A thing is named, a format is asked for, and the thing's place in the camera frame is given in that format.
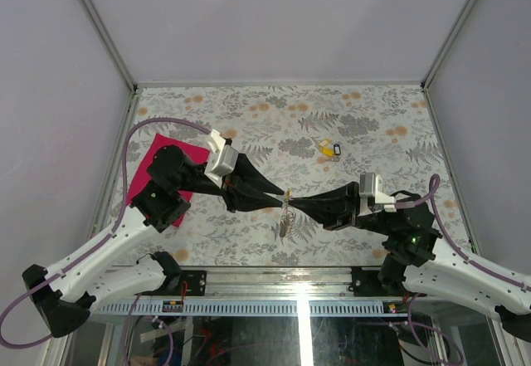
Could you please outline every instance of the table surface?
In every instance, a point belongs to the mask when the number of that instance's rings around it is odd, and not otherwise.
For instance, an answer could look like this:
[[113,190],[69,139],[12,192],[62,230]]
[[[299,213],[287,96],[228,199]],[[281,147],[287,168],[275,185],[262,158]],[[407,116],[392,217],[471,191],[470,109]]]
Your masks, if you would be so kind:
[[[380,173],[385,191],[424,194],[433,173],[441,176],[436,200],[446,228],[468,247],[451,181],[426,102],[417,85],[230,86],[143,88],[135,122],[170,116],[217,129],[273,183],[294,196],[326,192],[363,172]],[[129,181],[155,133],[207,147],[202,134],[174,124],[151,124],[131,140]],[[339,160],[318,143],[341,146]],[[118,180],[111,204],[116,217]],[[347,228],[328,232],[295,211],[289,235],[278,235],[282,210],[226,211],[220,198],[194,194],[180,228],[143,243],[118,265],[152,251],[169,251],[185,266],[375,266],[385,237]]]

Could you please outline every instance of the gray wall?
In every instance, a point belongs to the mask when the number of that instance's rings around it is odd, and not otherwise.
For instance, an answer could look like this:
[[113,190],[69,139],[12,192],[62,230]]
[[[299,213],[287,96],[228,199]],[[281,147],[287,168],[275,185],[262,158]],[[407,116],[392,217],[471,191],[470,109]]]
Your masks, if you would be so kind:
[[465,0],[95,0],[138,82],[419,81]]
[[[103,183],[127,90],[77,0],[0,0],[0,308],[21,273],[79,246]],[[2,328],[13,342],[46,334],[29,300]],[[35,364],[42,348],[0,348]]]
[[431,88],[483,254],[531,274],[531,0],[479,0]]

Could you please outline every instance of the red wire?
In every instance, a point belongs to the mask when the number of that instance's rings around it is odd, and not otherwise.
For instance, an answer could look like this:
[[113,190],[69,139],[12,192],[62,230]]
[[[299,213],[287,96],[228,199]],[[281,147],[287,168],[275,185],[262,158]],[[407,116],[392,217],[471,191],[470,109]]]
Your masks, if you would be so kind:
[[409,291],[406,291],[404,298],[402,298],[402,304],[403,305],[406,304],[408,299],[409,299]]
[[187,291],[188,291],[188,282],[184,281],[181,284],[181,303],[183,304],[183,306],[184,306],[184,297],[186,297],[186,292]]

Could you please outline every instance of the red towel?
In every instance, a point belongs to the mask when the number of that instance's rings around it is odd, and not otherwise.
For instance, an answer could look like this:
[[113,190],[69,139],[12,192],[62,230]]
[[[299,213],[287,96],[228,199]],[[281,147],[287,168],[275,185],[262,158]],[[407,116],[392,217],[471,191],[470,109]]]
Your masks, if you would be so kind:
[[[177,145],[179,148],[181,148],[183,152],[186,153],[194,163],[200,164],[208,160],[208,154],[210,153],[208,149],[199,148],[198,146],[193,146],[191,144],[185,144],[180,140],[166,138],[161,134],[156,134],[155,139],[151,144],[151,147],[144,156],[144,159],[140,163],[139,169],[137,169],[136,174],[134,175],[133,180],[129,185],[129,192],[127,193],[128,205],[131,204],[131,199],[137,194],[139,194],[140,191],[144,188],[144,186],[146,186],[146,184],[151,179],[151,177],[149,177],[148,175],[148,167],[149,165],[151,165],[153,161],[153,156],[155,155],[157,150],[159,150],[163,146],[167,146],[170,144]],[[190,203],[190,201],[192,200],[192,192],[179,191],[179,193],[181,193],[181,196],[183,196],[183,198]],[[181,225],[183,218],[184,215],[180,217],[176,222],[174,222],[173,225],[175,227]]]

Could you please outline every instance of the white robotic arm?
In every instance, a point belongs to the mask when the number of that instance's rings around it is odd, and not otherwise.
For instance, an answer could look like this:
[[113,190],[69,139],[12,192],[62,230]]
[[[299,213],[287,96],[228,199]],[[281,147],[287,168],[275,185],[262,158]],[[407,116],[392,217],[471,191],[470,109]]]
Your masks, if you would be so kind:
[[[69,334],[91,311],[120,298],[179,287],[182,271],[164,252],[120,272],[105,273],[117,257],[163,232],[186,212],[190,205],[178,190],[220,196],[230,212],[283,207],[284,191],[234,150],[229,139],[213,130],[209,144],[212,156],[204,165],[194,164],[176,146],[160,149],[148,168],[152,180],[125,209],[119,225],[107,227],[46,269],[32,266],[24,272],[32,300],[53,336]],[[380,271],[382,286],[446,298],[501,320],[511,334],[531,341],[531,279],[469,251],[456,250],[444,227],[445,237],[432,228],[434,216],[426,201],[435,206],[434,192],[424,198],[407,193],[409,197],[397,200],[383,192],[380,176],[366,173],[359,183],[308,198],[291,198],[290,206],[325,229],[355,226],[387,236],[384,246],[390,254]],[[49,279],[48,285],[35,290]]]

